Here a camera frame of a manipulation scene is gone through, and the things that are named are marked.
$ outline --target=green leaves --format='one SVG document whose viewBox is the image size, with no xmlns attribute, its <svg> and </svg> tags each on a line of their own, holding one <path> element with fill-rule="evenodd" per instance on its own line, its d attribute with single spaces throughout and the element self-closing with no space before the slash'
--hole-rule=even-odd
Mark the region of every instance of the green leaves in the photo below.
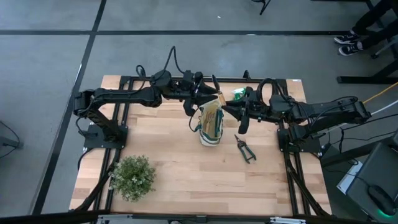
<svg viewBox="0 0 398 224">
<path fill-rule="evenodd" d="M 156 177 L 155 168 L 146 156 L 129 156 L 119 162 L 112 172 L 111 188 L 121 194 L 123 200 L 137 202 L 149 191 Z"/>
</svg>

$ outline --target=black pants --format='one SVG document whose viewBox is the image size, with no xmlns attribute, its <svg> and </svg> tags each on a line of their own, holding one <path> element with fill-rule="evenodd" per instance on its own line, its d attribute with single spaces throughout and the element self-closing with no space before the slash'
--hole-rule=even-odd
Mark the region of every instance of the black pants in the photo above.
<svg viewBox="0 0 398 224">
<path fill-rule="evenodd" d="M 366 13 L 353 27 L 353 31 L 356 34 L 365 34 L 366 28 L 373 25 L 381 16 L 383 16 L 388 10 L 392 9 L 392 2 L 394 0 L 381 0 L 374 9 Z M 391 22 L 383 30 L 370 34 L 368 38 L 362 40 L 363 49 L 368 49 L 373 45 L 378 44 L 380 41 L 391 38 L 398 35 L 398 19 Z"/>
</svg>

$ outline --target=person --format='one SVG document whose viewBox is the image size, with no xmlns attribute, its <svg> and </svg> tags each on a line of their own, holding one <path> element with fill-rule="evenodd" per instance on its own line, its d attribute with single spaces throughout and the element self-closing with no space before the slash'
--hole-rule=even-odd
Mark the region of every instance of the person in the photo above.
<svg viewBox="0 0 398 224">
<path fill-rule="evenodd" d="M 344 56 L 353 55 L 360 50 L 366 50 L 378 44 L 382 40 L 398 35 L 398 19 L 396 19 L 383 30 L 369 34 L 364 40 L 359 40 L 361 37 L 360 35 L 366 33 L 366 28 L 373 25 L 381 16 L 392 8 L 398 8 L 398 0 L 381 0 L 373 9 L 360 18 L 347 34 L 335 37 L 336 43 L 345 45 L 338 49 L 339 53 Z"/>
</svg>

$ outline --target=wooden table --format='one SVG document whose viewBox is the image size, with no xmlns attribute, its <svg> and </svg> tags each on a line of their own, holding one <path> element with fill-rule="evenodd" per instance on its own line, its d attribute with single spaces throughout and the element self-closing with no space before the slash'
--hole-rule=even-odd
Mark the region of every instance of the wooden table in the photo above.
<svg viewBox="0 0 398 224">
<path fill-rule="evenodd" d="M 102 86 L 117 89 L 120 76 L 104 76 Z M 134 82 L 134 89 L 141 82 Z M 232 90 L 252 83 L 220 83 L 226 100 Z M 305 101 L 302 82 L 287 80 L 289 95 Z M 263 88 L 268 102 L 271 86 Z M 101 112 L 109 119 L 114 105 L 104 105 Z M 121 120 L 123 105 L 119 110 Z M 195 115 L 192 126 L 197 124 Z M 236 146 L 234 134 L 239 122 L 224 113 L 224 134 L 220 145 L 205 147 L 199 134 L 188 127 L 189 117 L 182 103 L 163 100 L 158 108 L 131 105 L 127 125 L 129 134 L 121 159 L 126 156 L 146 155 L 156 167 L 155 192 L 148 193 L 137 203 L 125 202 L 120 195 L 113 197 L 112 212 L 207 214 L 207 215 L 291 215 L 289 188 L 283 154 L 279 151 L 273 123 L 251 120 L 248 133 L 239 136 L 257 156 L 247 164 Z M 104 149 L 94 149 L 81 162 L 70 208 L 79 206 L 98 182 Z M 306 185 L 327 212 L 331 212 L 322 169 L 317 158 L 301 153 Z M 103 190 L 100 208 L 104 208 L 108 185 Z M 303 213 L 300 191 L 296 186 L 298 208 Z"/>
</svg>

